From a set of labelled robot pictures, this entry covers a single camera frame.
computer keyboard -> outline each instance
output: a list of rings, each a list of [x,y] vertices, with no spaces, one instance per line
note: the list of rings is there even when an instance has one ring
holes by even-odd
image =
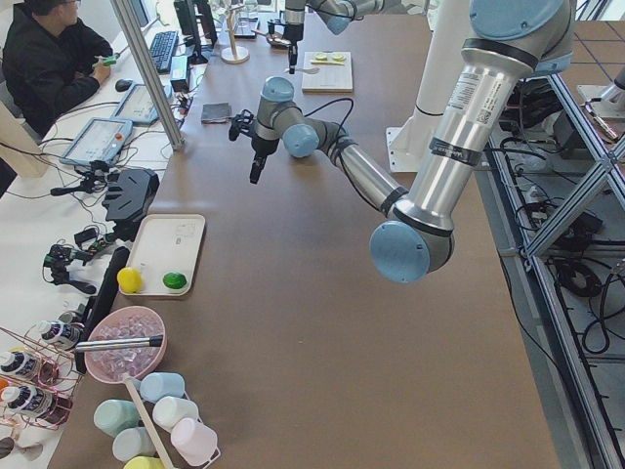
[[[172,57],[178,46],[178,31],[157,32],[149,46],[158,73],[169,73],[172,66]]]

pink cup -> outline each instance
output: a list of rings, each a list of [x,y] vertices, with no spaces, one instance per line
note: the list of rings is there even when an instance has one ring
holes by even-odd
[[[203,423],[185,417],[172,430],[171,442],[189,465],[201,466],[217,450],[217,433]]]

wooden board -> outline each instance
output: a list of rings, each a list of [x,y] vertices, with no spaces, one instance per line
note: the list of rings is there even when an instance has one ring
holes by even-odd
[[[345,56],[343,65],[334,64],[311,64],[318,52],[306,52],[304,54],[304,68],[318,66],[319,73],[302,76],[302,91],[304,93],[350,93],[354,90],[352,78],[352,54],[339,52]]]

green object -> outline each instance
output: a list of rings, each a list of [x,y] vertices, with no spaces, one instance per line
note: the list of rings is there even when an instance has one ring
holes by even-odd
[[[187,285],[187,278],[179,272],[168,272],[163,276],[163,283],[167,288],[180,290]]]
[[[111,66],[117,64],[117,59],[119,59],[119,54],[113,54],[112,56],[102,57],[102,64],[104,66]]]

table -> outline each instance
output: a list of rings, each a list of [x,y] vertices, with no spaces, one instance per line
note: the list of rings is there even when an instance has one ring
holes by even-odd
[[[154,27],[147,32],[148,42],[157,30],[158,28]],[[120,51],[124,45],[125,39],[120,34],[113,42],[113,48]],[[114,105],[89,106],[119,102],[123,94],[114,90],[115,82],[119,78],[141,80],[130,51],[122,54],[104,86],[92,98],[78,106],[88,108],[73,110],[60,117],[46,137],[67,140],[53,140],[45,145],[45,151],[61,155],[69,145],[69,139],[74,138],[91,117],[110,117],[115,109]],[[145,130],[162,131],[162,126],[155,123],[149,129],[135,128],[133,138]],[[171,148],[164,133],[141,136],[134,142],[133,148],[137,149],[136,154],[131,151],[132,158],[128,160],[125,156],[129,153],[123,151],[124,157],[120,164],[126,162],[128,166],[147,167],[159,171],[159,176],[162,175],[161,171],[166,167],[167,159],[171,155]],[[56,158],[51,157],[50,160],[55,164],[58,163]],[[15,312],[3,315],[1,325],[18,334],[26,333],[39,320],[55,320],[63,311],[75,309],[81,303],[87,302],[87,295],[69,285],[55,286],[43,281],[42,264],[50,246],[61,239],[73,243],[73,235],[86,226],[93,225],[94,220],[102,222],[99,224],[101,230],[104,230],[104,225],[109,229],[112,228],[111,223],[104,222],[105,210],[101,205],[104,192],[79,194],[78,197],[85,203],[86,208],[71,195],[49,196],[51,188],[78,184],[78,174],[74,173],[71,167],[62,164],[59,166],[66,173],[48,168],[45,175],[39,179],[17,177],[9,187],[11,193],[5,193],[0,199],[3,232],[0,256],[6,267],[0,273],[0,283],[3,285],[5,310]],[[34,198],[21,198],[13,193]],[[68,268],[71,270],[72,278],[100,285],[109,260],[110,254],[103,253],[85,267],[74,261]],[[49,272],[46,273],[46,278],[50,278]],[[18,345],[20,343],[11,336],[0,332],[0,350],[9,350]],[[9,427],[0,426],[0,437],[8,436],[10,432]],[[55,448],[59,433],[35,427],[28,427],[22,432],[20,443],[23,446],[38,442],[44,444],[43,454],[31,463],[33,468],[46,467],[46,460],[50,458]],[[19,464],[17,459],[17,457],[3,459],[0,461],[0,467],[15,467]]]
[[[385,128],[413,110],[425,19],[369,17],[333,37],[308,16],[305,37],[301,52],[353,53],[347,126],[386,166]],[[244,45],[246,64],[208,66],[187,144],[151,208],[206,218],[194,287],[182,300],[116,300],[163,317],[159,369],[185,377],[217,431],[214,466],[557,467],[475,182],[454,213],[449,264],[415,284],[381,278],[368,238],[382,219],[325,157],[295,160],[280,146],[253,186],[249,141],[200,124],[202,103],[255,111],[265,77],[286,67],[261,38]],[[299,89],[301,76],[293,81]],[[333,98],[296,93],[304,112]],[[346,107],[319,117],[341,120]],[[49,467],[120,466],[92,417],[101,401],[125,397],[121,385],[83,380]]]

